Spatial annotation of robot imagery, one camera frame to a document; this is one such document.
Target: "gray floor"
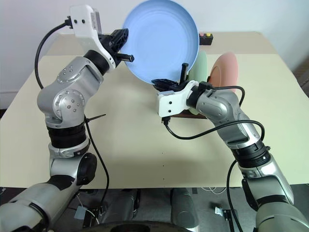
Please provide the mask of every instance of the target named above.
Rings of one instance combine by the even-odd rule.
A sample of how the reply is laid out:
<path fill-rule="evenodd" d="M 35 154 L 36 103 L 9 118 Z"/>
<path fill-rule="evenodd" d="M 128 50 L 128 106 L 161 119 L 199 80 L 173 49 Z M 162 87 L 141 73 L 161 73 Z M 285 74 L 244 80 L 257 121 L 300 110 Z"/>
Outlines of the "gray floor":
<path fill-rule="evenodd" d="M 296 207 L 309 220 L 309 186 L 307 185 L 292 185 L 295 195 Z M 153 188 L 142 189 L 141 203 L 138 213 L 134 220 L 155 220 L 170 222 L 170 203 L 169 203 L 169 188 Z M 110 204 L 117 196 L 119 190 L 110 190 L 106 201 Z M 221 195 L 214 195 L 211 192 L 206 192 L 201 188 L 197 189 L 198 194 L 192 194 L 193 201 L 197 208 L 197 213 L 200 220 L 201 232 L 227 232 L 229 231 L 227 222 L 223 217 L 214 214 L 214 206 L 218 205 L 222 208 L 229 208 L 226 198 L 226 192 Z M 89 195 L 81 193 L 81 200 L 88 207 L 95 207 L 99 202 L 102 191 L 96 194 Z M 243 231 L 253 231 L 255 224 L 255 211 L 253 211 L 246 203 L 246 199 L 241 188 L 231 189 L 231 198 L 235 209 L 238 211 L 240 223 Z M 73 199 L 69 207 L 76 208 L 79 205 L 77 199 Z M 67 209 L 62 217 L 54 226 L 55 232 L 72 232 L 79 230 L 82 227 L 83 221 L 73 219 L 75 211 Z"/>

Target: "robotic arm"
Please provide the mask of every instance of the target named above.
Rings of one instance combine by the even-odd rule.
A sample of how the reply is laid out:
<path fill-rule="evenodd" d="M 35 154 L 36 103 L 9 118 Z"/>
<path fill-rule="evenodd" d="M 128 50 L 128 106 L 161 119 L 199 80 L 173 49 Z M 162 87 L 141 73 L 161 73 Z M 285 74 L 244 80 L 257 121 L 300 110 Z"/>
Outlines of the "robotic arm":
<path fill-rule="evenodd" d="M 70 8 L 75 36 L 86 54 L 65 66 L 56 80 L 41 90 L 37 103 L 45 114 L 51 138 L 50 179 L 26 189 L 0 207 L 0 231 L 42 231 L 52 226 L 82 185 L 95 176 L 97 158 L 87 152 L 90 141 L 84 127 L 84 108 L 103 82 L 131 55 L 119 54 L 128 29 L 101 34 L 99 14 L 90 6 Z"/>
<path fill-rule="evenodd" d="M 236 94 L 230 90 L 215 90 L 209 83 L 197 81 L 181 85 L 160 79 L 153 82 L 160 87 L 168 83 L 165 91 L 158 93 L 160 117 L 169 117 L 192 107 L 215 126 L 249 119 L 241 110 Z M 226 126 L 219 129 L 218 134 L 238 162 L 247 202 L 257 211 L 257 231 L 308 232 L 309 223 L 293 206 L 291 187 L 253 124 Z"/>

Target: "table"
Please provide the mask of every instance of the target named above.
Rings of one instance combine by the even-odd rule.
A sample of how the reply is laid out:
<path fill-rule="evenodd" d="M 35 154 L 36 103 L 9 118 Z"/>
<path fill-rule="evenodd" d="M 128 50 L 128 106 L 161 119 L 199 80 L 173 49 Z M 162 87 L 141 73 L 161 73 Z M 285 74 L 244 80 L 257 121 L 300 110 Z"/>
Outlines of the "table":
<path fill-rule="evenodd" d="M 72 36 L 60 36 L 41 59 L 44 86 L 82 54 L 74 46 Z M 213 45 L 201 49 L 208 53 L 209 71 L 221 53 L 236 53 L 239 85 L 246 89 L 243 111 L 265 126 L 264 142 L 271 146 L 289 183 L 309 182 L 309 100 L 269 42 L 256 32 L 214 33 Z M 50 139 L 44 114 L 36 104 L 39 91 L 32 73 L 0 121 L 0 186 L 27 188 L 49 179 Z M 104 76 L 99 91 L 86 105 L 88 117 L 107 114 L 92 121 L 90 128 L 110 173 L 110 188 L 225 186 L 234 158 L 218 134 L 190 141 L 174 138 L 161 124 L 155 101 L 156 90 L 122 63 Z M 180 136 L 213 127 L 206 119 L 187 118 L 173 118 L 169 125 Z M 240 180 L 240 171 L 234 168 L 231 186 L 240 186 Z M 83 188 L 102 189 L 105 184 L 98 162 L 95 179 Z"/>

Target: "light blue plate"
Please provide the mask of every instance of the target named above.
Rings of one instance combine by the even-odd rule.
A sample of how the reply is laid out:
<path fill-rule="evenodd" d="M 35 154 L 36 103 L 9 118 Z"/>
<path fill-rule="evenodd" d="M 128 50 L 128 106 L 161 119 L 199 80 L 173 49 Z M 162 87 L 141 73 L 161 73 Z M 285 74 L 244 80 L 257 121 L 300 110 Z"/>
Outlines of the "light blue plate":
<path fill-rule="evenodd" d="M 129 37 L 121 53 L 132 54 L 126 62 L 140 80 L 180 79 L 182 63 L 190 70 L 197 58 L 199 36 L 191 15 L 170 0 L 149 0 L 134 8 L 123 28 Z"/>

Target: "white wall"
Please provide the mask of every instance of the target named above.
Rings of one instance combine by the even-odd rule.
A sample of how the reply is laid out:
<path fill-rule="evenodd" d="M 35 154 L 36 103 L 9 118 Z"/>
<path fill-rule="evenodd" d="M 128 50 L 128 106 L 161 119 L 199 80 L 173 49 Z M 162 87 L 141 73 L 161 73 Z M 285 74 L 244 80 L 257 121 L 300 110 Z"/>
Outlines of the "white wall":
<path fill-rule="evenodd" d="M 1 0 L 0 107 L 6 108 L 33 71 L 37 46 L 47 31 L 87 3 L 100 12 L 105 33 L 122 26 L 142 0 Z M 309 55 L 308 0 L 176 0 L 201 31 L 259 31 L 293 70 Z"/>

